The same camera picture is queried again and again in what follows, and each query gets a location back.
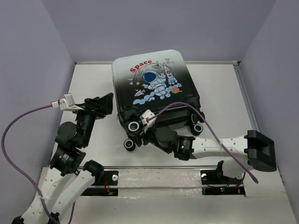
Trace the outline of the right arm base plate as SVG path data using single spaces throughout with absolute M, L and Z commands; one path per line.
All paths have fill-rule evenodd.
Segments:
M 238 178 L 217 176 L 216 170 L 201 170 L 202 195 L 204 196 L 226 196 L 242 195 L 245 196 L 243 181 L 245 175 Z

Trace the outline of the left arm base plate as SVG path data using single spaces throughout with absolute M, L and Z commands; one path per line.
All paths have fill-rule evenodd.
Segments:
M 118 196 L 118 170 L 105 170 L 100 180 L 88 187 L 81 196 Z

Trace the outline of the black suitcase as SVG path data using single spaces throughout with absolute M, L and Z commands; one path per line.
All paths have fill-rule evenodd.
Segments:
M 121 57 L 112 63 L 112 79 L 118 118 L 127 134 L 126 150 L 147 144 L 147 134 L 161 127 L 188 126 L 192 135 L 203 132 L 204 113 L 200 96 L 180 52 L 174 49 Z M 144 132 L 140 116 L 146 111 L 158 114 L 151 130 Z

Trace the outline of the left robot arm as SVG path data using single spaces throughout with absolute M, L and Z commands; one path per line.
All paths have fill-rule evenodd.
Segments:
M 37 196 L 27 211 L 13 220 L 14 224 L 58 224 L 69 208 L 92 184 L 103 180 L 104 167 L 94 160 L 79 166 L 86 153 L 96 120 L 103 119 L 113 111 L 113 97 L 86 98 L 76 104 L 72 94 L 50 104 L 52 108 L 76 114 L 75 122 L 64 122 L 57 130 L 57 149 L 50 160 L 49 168 Z

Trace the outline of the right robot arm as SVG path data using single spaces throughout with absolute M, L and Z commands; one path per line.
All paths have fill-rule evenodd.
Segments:
M 220 157 L 215 178 L 221 183 L 226 183 L 244 172 L 258 183 L 251 170 L 277 170 L 274 141 L 256 130 L 248 130 L 246 135 L 228 139 L 182 136 L 169 127 L 145 126 L 143 132 L 147 143 L 182 161 Z

